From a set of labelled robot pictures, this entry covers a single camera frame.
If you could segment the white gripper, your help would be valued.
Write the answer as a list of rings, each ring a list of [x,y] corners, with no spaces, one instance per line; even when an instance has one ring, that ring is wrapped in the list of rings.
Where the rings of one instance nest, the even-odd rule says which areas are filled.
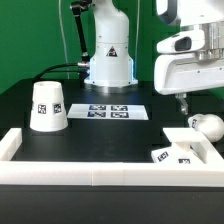
[[[176,94],[181,113],[188,114],[187,92],[224,86],[224,59],[198,61],[194,53],[161,55],[154,67],[154,87],[162,95]]]

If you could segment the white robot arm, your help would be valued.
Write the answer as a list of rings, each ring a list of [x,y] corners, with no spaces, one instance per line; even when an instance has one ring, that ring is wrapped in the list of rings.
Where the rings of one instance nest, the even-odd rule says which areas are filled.
[[[112,0],[92,0],[96,50],[88,87],[109,92],[135,85],[128,53],[129,19]],[[156,0],[157,16],[181,31],[157,44],[154,87],[174,94],[188,112],[188,92],[224,86],[224,0]]]

